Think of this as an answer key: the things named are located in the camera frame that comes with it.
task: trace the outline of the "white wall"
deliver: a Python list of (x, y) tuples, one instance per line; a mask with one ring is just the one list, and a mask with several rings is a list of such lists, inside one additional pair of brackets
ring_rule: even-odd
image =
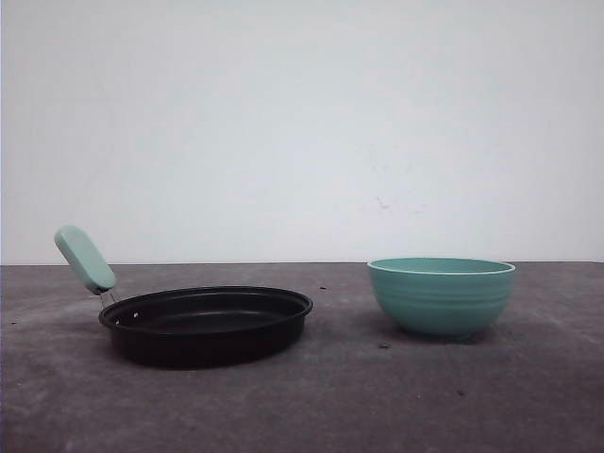
[(604, 260), (604, 2), (5, 0), (3, 263)]

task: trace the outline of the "black frying pan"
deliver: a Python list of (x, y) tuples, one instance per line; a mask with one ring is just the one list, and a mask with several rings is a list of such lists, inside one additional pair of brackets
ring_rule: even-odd
[(252, 361), (295, 342), (312, 301), (275, 288), (220, 286), (163, 291), (116, 301), (115, 275), (88, 235), (64, 226), (57, 247), (85, 286), (100, 294), (100, 323), (124, 357), (170, 367)]

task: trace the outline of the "pan handle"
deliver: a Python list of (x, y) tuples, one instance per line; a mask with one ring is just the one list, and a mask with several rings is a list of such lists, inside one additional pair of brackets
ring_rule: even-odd
[(104, 307), (104, 293), (109, 292), (111, 299), (116, 301), (115, 294), (110, 291), (115, 286), (115, 274), (88, 234), (77, 226), (63, 226), (55, 233), (55, 244), (84, 286), (91, 293), (101, 295)]

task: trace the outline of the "ceramic bowl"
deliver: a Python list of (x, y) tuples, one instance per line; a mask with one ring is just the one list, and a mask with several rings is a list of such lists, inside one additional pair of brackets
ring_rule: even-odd
[(404, 329), (429, 335), (478, 332), (506, 306), (515, 267), (458, 258), (393, 258), (368, 263), (382, 309)]

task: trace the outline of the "concrete surface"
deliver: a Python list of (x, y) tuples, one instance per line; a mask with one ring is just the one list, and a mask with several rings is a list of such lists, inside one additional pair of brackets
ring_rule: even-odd
[(5, 267), (4, 452), (604, 451), (602, 263), (519, 263), (510, 305), (464, 343), (393, 325), (359, 263), (114, 269), (122, 297), (250, 284), (315, 308), (278, 355), (160, 370), (113, 354), (67, 267)]

